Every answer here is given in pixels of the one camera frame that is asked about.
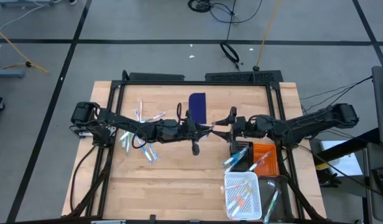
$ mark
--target orange container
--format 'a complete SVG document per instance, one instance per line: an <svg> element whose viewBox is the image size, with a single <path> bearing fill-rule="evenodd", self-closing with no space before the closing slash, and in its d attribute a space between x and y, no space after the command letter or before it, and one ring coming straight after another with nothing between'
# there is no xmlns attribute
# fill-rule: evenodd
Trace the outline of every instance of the orange container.
<svg viewBox="0 0 383 224"><path fill-rule="evenodd" d="M256 175L279 175L277 165L276 146L273 144L254 143L254 162L258 161L265 153L271 152L262 164L255 168Z"/></svg>

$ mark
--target white plastic basket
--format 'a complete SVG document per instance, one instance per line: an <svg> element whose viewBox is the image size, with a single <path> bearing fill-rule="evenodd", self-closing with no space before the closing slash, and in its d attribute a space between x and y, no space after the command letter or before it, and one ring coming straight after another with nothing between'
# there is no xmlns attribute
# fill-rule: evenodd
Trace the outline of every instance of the white plastic basket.
<svg viewBox="0 0 383 224"><path fill-rule="evenodd" d="M228 217L233 220L258 220L262 216L258 176L256 176L253 172L228 172L224 176L224 186L226 188L236 184L243 184L245 180L248 180L247 184L225 190L226 207L228 207L228 205L235 200L238 195L245 192L247 187L249 187L252 191L246 199L244 205L234 217L232 217L231 214L237 205L230 208L226 213Z"/></svg>

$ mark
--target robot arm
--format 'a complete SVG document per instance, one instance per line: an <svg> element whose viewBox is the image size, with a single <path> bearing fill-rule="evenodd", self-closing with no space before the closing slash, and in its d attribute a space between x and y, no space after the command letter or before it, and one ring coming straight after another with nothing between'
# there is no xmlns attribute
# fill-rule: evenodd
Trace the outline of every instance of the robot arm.
<svg viewBox="0 0 383 224"><path fill-rule="evenodd" d="M140 123L125 116L118 115L96 103L80 102L77 104L73 116L72 131L78 135L82 130L93 135L93 144L107 147L112 144L111 136L115 127L134 133L147 143L170 143L175 141L192 141L192 151L198 155L200 149L197 142L209 133L225 139L231 143L231 151L235 152L236 137L263 138L267 136L277 145L296 147L307 136L314 136L320 131L337 127L353 128L359 119L351 105L337 104L317 112L300 116L294 119L281 121L267 115L254 115L248 120L237 117L237 109L232 107L229 116L215 125L231 125L230 132L213 131L210 127L194 122L189 112L186 118L180 118L181 106L178 105L178 121L174 119L161 119L151 123Z"/></svg>
<svg viewBox="0 0 383 224"><path fill-rule="evenodd" d="M317 112L303 115L294 119L281 121L267 115L254 115L248 121L245 117L237 117L235 107L230 110L229 116L215 125L231 125L228 133L213 131L214 134L227 142L235 142L236 137L263 138L267 136L276 145L284 147L297 147L298 143L307 136L314 136L329 128L353 128L359 118L353 107L346 103L336 104ZM231 145L234 153L236 147Z"/></svg>

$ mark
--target wooden table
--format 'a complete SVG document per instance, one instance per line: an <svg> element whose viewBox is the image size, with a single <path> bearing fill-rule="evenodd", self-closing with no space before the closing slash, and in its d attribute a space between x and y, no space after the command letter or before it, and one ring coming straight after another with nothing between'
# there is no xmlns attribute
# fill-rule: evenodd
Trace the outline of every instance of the wooden table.
<svg viewBox="0 0 383 224"><path fill-rule="evenodd" d="M106 106L110 84L111 82L95 82L91 101ZM281 83L280 86L286 118L301 116L296 84ZM247 118L255 114L269 114L265 87L208 85L127 85L121 114L134 118L134 109L139 108L139 102L142 100L143 117L150 118L166 111L164 119L174 119L177 103L182 103L182 116L184 116L188 109L188 97L192 93L206 93L208 123L227 117L231 106L237 107L239 116ZM276 117L279 117L274 91L272 95ZM272 143L267 138L240 138L240 140ZM307 141L301 144L309 147ZM229 157L229 145L221 138L210 135L200 141L199 146L200 155L193 156L190 141L156 143L153 147L160 160L149 164L141 150L131 148L129 155L126 156L121 144L117 143L114 148L103 218L146 220L150 214L156 214L158 220L229 220L223 210L224 195L219 189L223 185L224 178L221 163ZM90 148L91 138L80 140L74 167ZM75 205L90 187L96 153L97 150L82 163L77 173ZM306 149L298 148L293 150L293 156L300 190L316 211L326 217L312 155ZM93 214L97 212L99 191L95 195ZM63 214L70 213L69 198L70 186ZM290 199L292 213L298 217L292 191Z"/></svg>

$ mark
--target metal bracket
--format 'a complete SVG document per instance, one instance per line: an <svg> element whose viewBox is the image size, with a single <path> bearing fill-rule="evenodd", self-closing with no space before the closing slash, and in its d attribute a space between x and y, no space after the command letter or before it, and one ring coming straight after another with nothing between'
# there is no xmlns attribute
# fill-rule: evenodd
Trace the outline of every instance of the metal bracket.
<svg viewBox="0 0 383 224"><path fill-rule="evenodd" d="M275 89L275 90L277 90L277 91L280 91L280 83L279 83L279 82L269 82L269 85L270 85L273 89Z"/></svg>
<svg viewBox="0 0 383 224"><path fill-rule="evenodd" d="M129 81L129 75L127 73L127 71L123 70L122 71L122 84L125 85L127 81Z"/></svg>
<svg viewBox="0 0 383 224"><path fill-rule="evenodd" d="M155 224L155 215L150 215L149 224Z"/></svg>

